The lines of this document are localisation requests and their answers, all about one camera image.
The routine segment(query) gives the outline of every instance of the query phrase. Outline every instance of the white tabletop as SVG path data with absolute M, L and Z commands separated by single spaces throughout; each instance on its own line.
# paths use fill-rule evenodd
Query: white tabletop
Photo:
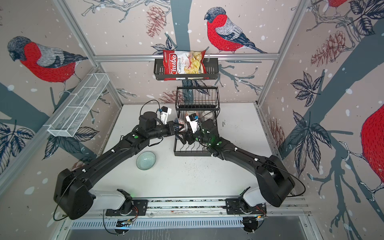
M 106 146 L 106 151 L 119 142 L 139 123 L 142 105 L 124 105 Z M 174 104 L 168 121 L 175 119 Z M 156 111 L 157 105 L 145 105 L 145 111 Z M 221 103 L 218 131 L 221 137 L 237 147 L 261 156 L 271 156 L 253 103 Z M 151 140 L 150 144 L 159 141 Z M 200 197 L 239 195 L 249 186 L 257 186 L 257 179 L 247 170 L 217 157 L 177 157 L 173 153 L 174 137 L 144 151 L 156 155 L 156 163 L 149 170 L 136 167 L 139 154 L 125 160 L 100 179 L 95 190 L 124 189 L 133 197 Z

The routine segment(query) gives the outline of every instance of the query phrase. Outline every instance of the black cable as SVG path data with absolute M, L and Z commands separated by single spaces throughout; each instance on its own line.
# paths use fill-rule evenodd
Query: black cable
M 149 102 L 151 102 L 151 101 L 156 101 L 156 102 L 157 102 L 157 104 L 159 105 L 159 109 L 158 109 L 157 111 L 160 112 L 160 103 L 159 103 L 159 101 L 157 101 L 156 99 L 152 99 L 152 100 L 149 100 L 148 102 L 144 103 L 144 105 L 141 107 L 141 109 L 140 109 L 140 116 L 141 116 L 141 110 L 143 109 L 143 107 L 144 107 L 147 103 L 149 103 Z
M 104 225 L 104 229 L 110 233 L 110 234 L 113 234 L 113 235 L 120 235 L 121 233 L 111 233 L 110 231 L 108 231 L 108 229 L 105 227 L 105 222 L 104 222 L 104 210 L 103 210 L 103 225 Z
M 55 219 L 55 214 L 56 214 L 56 210 L 57 210 L 57 208 L 59 207 L 59 204 L 60 204 L 61 200 L 63 199 L 63 196 L 64 196 L 65 192 L 68 190 L 68 188 L 71 186 L 71 184 L 73 183 L 73 181 L 74 181 L 78 176 L 79 176 L 79 175 L 77 175 L 76 177 L 74 177 L 74 178 L 72 179 L 72 181 L 68 184 L 67 188 L 64 190 L 63 194 L 61 195 L 60 200 L 59 200 L 59 202 L 57 203 L 57 205 L 56 205 L 56 207 L 55 207 L 55 210 L 53 211 L 53 220 L 55 220 L 55 221 L 61 221 L 61 220 L 66 219 L 66 218 L 68 217 L 68 216 L 65 216 L 65 217 L 63 217 L 63 218 L 61 218 L 61 219 Z

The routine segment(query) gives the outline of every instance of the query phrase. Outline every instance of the bird wing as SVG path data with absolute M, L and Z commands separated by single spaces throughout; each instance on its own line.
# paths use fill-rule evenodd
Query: bird wing
M 227 18 L 224 26 L 217 27 L 215 30 L 220 37 L 232 42 L 235 42 L 234 40 L 243 33 L 243 30 L 236 26 L 229 18 Z

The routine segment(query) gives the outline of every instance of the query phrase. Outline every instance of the bird illustration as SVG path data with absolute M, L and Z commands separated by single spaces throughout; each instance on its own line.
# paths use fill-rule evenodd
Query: bird illustration
M 365 183 L 360 182 L 372 194 L 372 198 L 368 200 L 374 202 L 375 193 L 380 189 L 384 189 L 384 105 L 370 115 L 361 128 L 362 154 L 353 153 L 349 151 L 345 142 L 340 143 L 344 144 L 348 152 L 345 161 L 349 160 L 350 154 L 362 158 L 380 178 L 380 185 L 373 190 Z
M 208 39 L 218 52 L 231 51 L 234 53 L 241 48 L 250 48 L 259 53 L 266 53 L 258 49 L 243 33 L 240 27 L 236 26 L 227 16 L 222 7 L 213 7 L 207 11 L 204 17 L 207 20 Z
M 20 60 L 36 77 L 51 83 L 63 83 L 75 74 L 77 65 L 88 59 L 79 54 L 63 51 L 60 48 L 46 47 L 32 42 L 29 38 L 17 36 L 8 42 L 8 51 L 13 61 Z

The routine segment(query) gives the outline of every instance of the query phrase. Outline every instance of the wallpaper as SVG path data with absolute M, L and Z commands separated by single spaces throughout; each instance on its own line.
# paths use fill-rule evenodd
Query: wallpaper
M 96 55 L 152 54 L 155 51 L 151 46 L 165 44 L 168 37 L 177 50 L 202 51 L 209 47 L 208 53 L 276 53 L 297 2 L 67 0 Z M 213 21 L 219 12 L 222 16 Z M 221 38 L 209 39 L 215 34 L 213 27 L 224 25 L 225 21 L 219 24 L 220 18 L 228 18 L 231 24 L 217 30 Z M 238 45 L 223 48 L 228 42 L 222 40 L 231 32 L 236 33 L 228 41 Z
M 384 234 L 383 6 L 312 0 L 262 105 L 324 239 Z

